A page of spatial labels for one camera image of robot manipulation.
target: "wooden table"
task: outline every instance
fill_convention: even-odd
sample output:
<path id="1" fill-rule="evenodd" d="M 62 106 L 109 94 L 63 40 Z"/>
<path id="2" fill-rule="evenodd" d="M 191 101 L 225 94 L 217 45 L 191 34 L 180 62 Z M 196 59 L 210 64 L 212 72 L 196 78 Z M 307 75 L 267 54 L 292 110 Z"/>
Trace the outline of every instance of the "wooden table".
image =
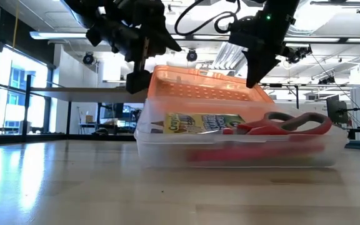
<path id="1" fill-rule="evenodd" d="M 327 169 L 143 168 L 134 142 L 0 146 L 0 224 L 360 225 L 360 151 Z"/>

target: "orange lid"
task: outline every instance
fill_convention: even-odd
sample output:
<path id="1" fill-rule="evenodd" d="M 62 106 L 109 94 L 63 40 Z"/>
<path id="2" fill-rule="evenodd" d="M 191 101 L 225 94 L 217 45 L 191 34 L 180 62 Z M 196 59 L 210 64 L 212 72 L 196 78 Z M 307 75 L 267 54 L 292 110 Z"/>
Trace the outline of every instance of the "orange lid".
<path id="1" fill-rule="evenodd" d="M 245 79 L 172 66 L 155 67 L 148 97 L 156 96 L 273 103 L 260 86 L 247 88 Z"/>

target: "clear plastic box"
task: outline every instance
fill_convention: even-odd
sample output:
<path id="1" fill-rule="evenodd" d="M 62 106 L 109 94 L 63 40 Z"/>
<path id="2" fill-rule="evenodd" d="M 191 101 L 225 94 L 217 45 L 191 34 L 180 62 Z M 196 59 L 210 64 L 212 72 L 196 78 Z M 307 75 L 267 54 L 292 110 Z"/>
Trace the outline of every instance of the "clear plastic box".
<path id="1" fill-rule="evenodd" d="M 139 156 L 147 167 L 328 167 L 348 143 L 347 134 L 333 126 L 325 135 L 252 136 L 220 134 L 151 133 L 167 113 L 238 114 L 247 123 L 267 112 L 299 116 L 302 112 L 276 104 L 218 99 L 155 97 L 147 99 L 135 137 Z M 316 127 L 308 122 L 298 131 Z M 213 159 L 203 156 L 231 150 L 250 151 L 252 156 Z"/>

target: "red item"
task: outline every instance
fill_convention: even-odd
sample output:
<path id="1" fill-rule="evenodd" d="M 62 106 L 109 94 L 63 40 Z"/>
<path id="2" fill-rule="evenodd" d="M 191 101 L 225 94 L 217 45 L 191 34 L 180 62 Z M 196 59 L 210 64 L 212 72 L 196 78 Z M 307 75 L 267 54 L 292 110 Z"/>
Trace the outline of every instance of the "red item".
<path id="1" fill-rule="evenodd" d="M 320 125 L 307 131 L 295 131 L 298 127 L 309 121 L 318 122 Z M 298 117 L 282 112 L 268 112 L 260 121 L 239 124 L 237 130 L 245 131 L 245 134 L 248 135 L 321 135 L 326 134 L 332 125 L 330 118 L 315 112 L 307 112 Z"/>
<path id="2" fill-rule="evenodd" d="M 295 131 L 299 126 L 314 121 L 320 123 L 318 127 L 307 131 Z M 199 150 L 193 152 L 189 161 L 240 161 L 248 159 L 266 159 L 283 156 L 300 156 L 324 150 L 321 143 L 313 140 L 316 135 L 326 134 L 332 126 L 331 120 L 315 112 L 305 113 L 293 117 L 281 112 L 268 112 L 260 121 L 240 124 L 237 129 L 224 129 L 223 134 L 246 135 L 292 135 L 288 141 L 269 141 L 265 143 L 251 143 L 239 146 L 231 144 L 221 149 Z"/>

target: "security camera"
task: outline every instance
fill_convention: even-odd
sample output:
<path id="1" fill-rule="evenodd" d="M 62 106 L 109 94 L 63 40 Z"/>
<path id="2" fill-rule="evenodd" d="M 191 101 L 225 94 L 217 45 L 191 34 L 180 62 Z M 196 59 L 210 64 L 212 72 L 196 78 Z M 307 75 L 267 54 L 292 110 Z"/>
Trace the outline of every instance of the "security camera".
<path id="1" fill-rule="evenodd" d="M 194 62 L 195 60 L 197 60 L 197 57 L 198 57 L 198 55 L 197 55 L 197 53 L 195 52 L 194 49 L 190 49 L 190 50 L 188 51 L 187 61 L 189 61 L 189 62 Z"/>
<path id="2" fill-rule="evenodd" d="M 84 58 L 82 59 L 82 62 L 85 65 L 92 65 L 95 61 L 93 54 L 94 54 L 93 52 L 87 52 Z"/>

